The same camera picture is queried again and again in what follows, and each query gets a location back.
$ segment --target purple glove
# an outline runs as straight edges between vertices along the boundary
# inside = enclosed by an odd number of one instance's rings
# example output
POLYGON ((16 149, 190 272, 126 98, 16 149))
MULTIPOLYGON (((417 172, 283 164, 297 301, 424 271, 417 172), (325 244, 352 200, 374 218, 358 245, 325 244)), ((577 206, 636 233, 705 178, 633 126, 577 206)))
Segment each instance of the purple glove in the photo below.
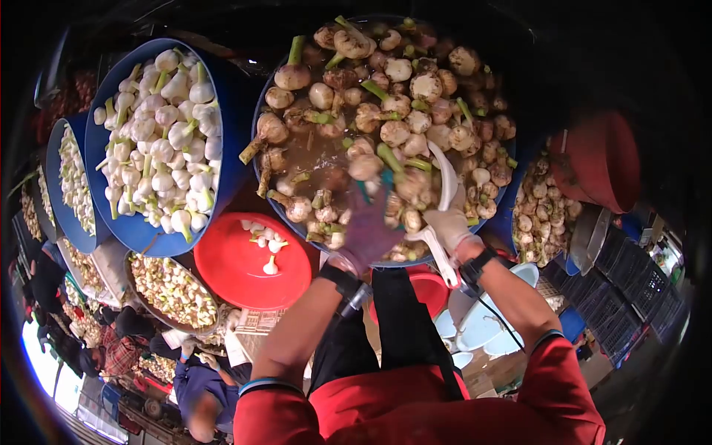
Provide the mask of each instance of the purple glove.
POLYGON ((374 201, 367 203, 356 181, 352 181, 348 201, 352 216, 346 226, 344 246, 337 252, 351 261, 358 274, 362 274, 368 265, 378 261, 381 256, 398 244, 405 235, 403 230, 393 230, 383 222, 386 197, 392 184, 384 182, 374 201))

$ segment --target black watch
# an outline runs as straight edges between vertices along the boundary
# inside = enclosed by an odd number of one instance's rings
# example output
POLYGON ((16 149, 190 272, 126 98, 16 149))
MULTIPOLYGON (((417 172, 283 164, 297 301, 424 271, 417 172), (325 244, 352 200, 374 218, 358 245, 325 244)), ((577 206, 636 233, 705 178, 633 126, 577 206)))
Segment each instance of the black watch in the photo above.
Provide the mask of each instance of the black watch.
POLYGON ((482 268, 487 264, 492 258, 497 258, 499 254, 496 250, 490 246, 485 247, 477 258, 470 258, 465 261, 465 264, 460 266, 460 276, 462 281, 472 289, 475 294, 479 293, 479 285, 477 281, 482 276, 482 268))
POLYGON ((344 272, 329 263, 324 263, 318 276, 326 278, 336 285, 336 291, 341 294, 341 303, 339 303, 336 313, 342 317, 359 310, 363 301, 371 293, 370 286, 356 278, 356 275, 344 272))

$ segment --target hat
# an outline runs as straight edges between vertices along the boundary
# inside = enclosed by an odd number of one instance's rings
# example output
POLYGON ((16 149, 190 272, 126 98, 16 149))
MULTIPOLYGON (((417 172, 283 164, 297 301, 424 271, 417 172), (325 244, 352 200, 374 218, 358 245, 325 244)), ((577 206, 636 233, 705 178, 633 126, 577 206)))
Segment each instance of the hat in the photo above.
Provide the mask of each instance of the hat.
POLYGON ((94 360, 91 354, 91 349, 82 348, 79 351, 79 366, 82 371, 87 375, 87 377, 98 377, 99 371, 96 370, 97 362, 94 360))

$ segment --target red shirt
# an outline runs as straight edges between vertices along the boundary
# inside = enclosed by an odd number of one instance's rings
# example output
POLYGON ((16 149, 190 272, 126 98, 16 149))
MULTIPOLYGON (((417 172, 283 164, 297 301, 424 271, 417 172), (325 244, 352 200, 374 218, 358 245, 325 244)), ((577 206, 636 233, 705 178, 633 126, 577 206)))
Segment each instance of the red shirt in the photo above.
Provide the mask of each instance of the red shirt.
POLYGON ((445 397, 439 368, 430 366, 337 379, 314 391, 310 401, 288 389, 258 389, 237 404, 235 443, 603 442, 603 420, 571 343, 561 337, 534 351, 516 402, 499 398, 443 402, 445 397))

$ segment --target black crate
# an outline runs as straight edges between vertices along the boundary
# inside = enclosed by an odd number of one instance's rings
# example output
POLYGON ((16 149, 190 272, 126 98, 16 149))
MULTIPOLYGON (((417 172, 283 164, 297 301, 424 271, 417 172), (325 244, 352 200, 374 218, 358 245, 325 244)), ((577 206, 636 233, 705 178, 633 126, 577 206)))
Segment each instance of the black crate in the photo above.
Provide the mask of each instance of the black crate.
POLYGON ((650 256, 643 249, 628 243, 607 276, 620 290, 636 289, 639 288, 639 282, 651 263, 650 256))
POLYGON ((640 312, 643 321, 650 321, 656 315, 669 284, 665 273, 657 264, 650 261, 648 269, 638 280, 637 288, 626 289, 626 296, 633 295, 630 302, 640 312))
POLYGON ((603 243, 598 257, 596 257, 596 267, 604 273, 611 271, 627 243, 630 243, 630 241, 627 240, 625 232, 610 226, 606 234, 606 241, 603 243))
POLYGON ((672 333, 670 328, 686 314, 685 302, 680 298, 675 286, 670 285, 663 292, 660 304, 655 308, 650 327, 653 328, 660 341, 665 343, 670 340, 669 336, 672 333))
POLYGON ((569 274, 559 267, 555 261, 549 261, 549 264, 544 267, 543 273, 546 279, 549 280, 549 283, 559 290, 559 292, 561 292, 564 282, 570 278, 569 274))
POLYGON ((590 329, 613 366, 625 358, 643 333, 640 319, 627 304, 621 306, 617 314, 605 324, 590 329))
POLYGON ((567 295, 569 302, 573 305, 584 304, 591 295, 607 287, 608 284, 608 280, 596 269, 591 269, 585 277, 580 277, 580 280, 577 292, 567 295))
POLYGON ((625 299, 613 286, 602 289, 596 299, 598 302, 595 307, 590 305, 586 310, 587 313, 581 314, 590 329, 607 325, 610 320, 619 315, 621 308, 625 307, 625 299))

